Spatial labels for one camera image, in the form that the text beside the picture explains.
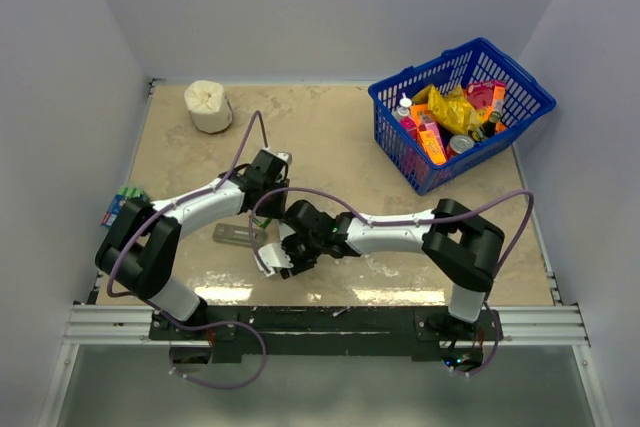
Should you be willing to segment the grey remote control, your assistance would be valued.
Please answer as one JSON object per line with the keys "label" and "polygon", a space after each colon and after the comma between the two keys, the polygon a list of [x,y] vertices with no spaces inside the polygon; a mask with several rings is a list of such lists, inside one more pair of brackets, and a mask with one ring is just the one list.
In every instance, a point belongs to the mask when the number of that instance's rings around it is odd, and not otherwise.
{"label": "grey remote control", "polygon": [[248,227],[237,226],[227,223],[218,223],[214,227],[212,239],[216,243],[251,247],[252,245],[261,247],[268,239],[267,233],[262,230],[250,232]]}

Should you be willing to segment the white remote control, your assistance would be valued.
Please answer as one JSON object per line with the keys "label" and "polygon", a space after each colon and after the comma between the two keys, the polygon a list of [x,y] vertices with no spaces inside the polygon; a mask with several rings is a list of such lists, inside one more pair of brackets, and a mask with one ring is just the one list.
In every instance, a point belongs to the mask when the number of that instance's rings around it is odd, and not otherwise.
{"label": "white remote control", "polygon": [[296,232],[284,222],[278,223],[278,236],[282,247],[290,245],[296,236]]}

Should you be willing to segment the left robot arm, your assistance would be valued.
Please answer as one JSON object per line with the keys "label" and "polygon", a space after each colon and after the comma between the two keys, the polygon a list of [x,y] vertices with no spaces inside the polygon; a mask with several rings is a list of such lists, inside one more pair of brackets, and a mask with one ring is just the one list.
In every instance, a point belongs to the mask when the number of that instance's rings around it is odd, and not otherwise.
{"label": "left robot arm", "polygon": [[185,339],[200,337],[207,327],[205,302],[175,276],[172,269],[179,242],[218,220],[253,212],[279,219],[286,194],[255,204],[265,194],[287,187],[292,155],[258,151],[253,161],[220,175],[181,197],[150,202],[127,200],[106,234],[96,267],[109,274],[133,296],[172,316],[173,329]]}

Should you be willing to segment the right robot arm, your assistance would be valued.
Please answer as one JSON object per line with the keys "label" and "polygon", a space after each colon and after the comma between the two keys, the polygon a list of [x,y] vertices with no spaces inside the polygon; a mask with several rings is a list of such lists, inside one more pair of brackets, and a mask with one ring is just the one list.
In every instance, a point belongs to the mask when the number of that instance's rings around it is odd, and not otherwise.
{"label": "right robot arm", "polygon": [[405,216],[335,217],[300,200],[284,214],[271,267],[287,278],[335,259],[376,252],[424,254],[453,283],[445,316],[448,333],[469,339],[481,327],[480,311],[499,270],[503,231],[457,201],[442,199],[431,210]]}

